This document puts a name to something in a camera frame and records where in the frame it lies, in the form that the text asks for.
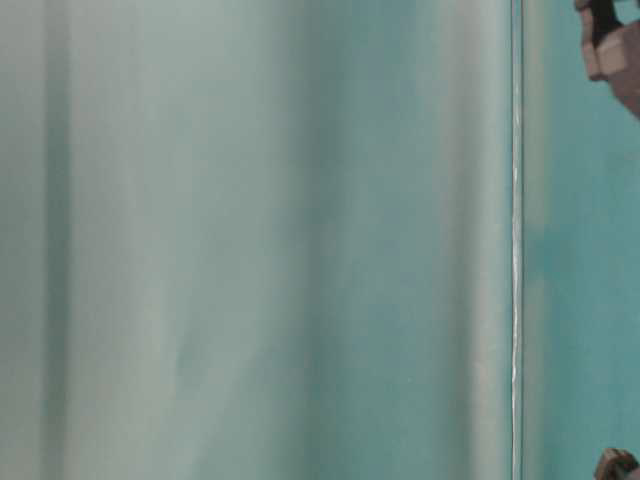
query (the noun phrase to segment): turquoise background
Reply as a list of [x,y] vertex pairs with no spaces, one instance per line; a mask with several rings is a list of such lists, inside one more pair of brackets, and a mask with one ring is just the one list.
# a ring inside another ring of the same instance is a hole
[[1,478],[510,477],[509,2],[1,6]]
[[605,447],[640,452],[638,123],[586,78],[563,3],[525,2],[526,480],[591,478]]

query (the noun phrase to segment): teal wall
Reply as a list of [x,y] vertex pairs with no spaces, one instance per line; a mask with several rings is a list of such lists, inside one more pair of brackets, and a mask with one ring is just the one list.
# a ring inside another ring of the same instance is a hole
[[525,8],[525,480],[640,451],[638,123],[587,80],[579,17],[557,3]]
[[510,477],[509,2],[2,10],[0,477]]

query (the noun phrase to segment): white shower curtain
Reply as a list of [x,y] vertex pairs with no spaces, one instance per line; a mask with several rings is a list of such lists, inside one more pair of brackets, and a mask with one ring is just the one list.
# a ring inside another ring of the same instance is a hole
[[0,478],[511,478],[510,2],[0,6]]

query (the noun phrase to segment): dark object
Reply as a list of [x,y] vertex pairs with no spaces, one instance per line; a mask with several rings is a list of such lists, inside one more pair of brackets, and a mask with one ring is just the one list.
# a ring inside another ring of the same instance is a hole
[[640,119],[640,21],[622,24],[613,0],[575,0],[582,19],[582,57],[589,79],[606,80]]
[[607,448],[600,457],[595,480],[636,480],[640,479],[640,465],[631,453],[618,448]]

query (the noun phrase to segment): vertical metal rod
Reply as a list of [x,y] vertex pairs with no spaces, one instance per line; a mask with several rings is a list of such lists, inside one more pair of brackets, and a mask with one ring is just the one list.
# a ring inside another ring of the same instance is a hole
[[511,2],[512,91],[512,363],[511,363],[511,478],[522,480],[523,324],[522,324],[522,205],[523,205],[523,14],[524,0]]

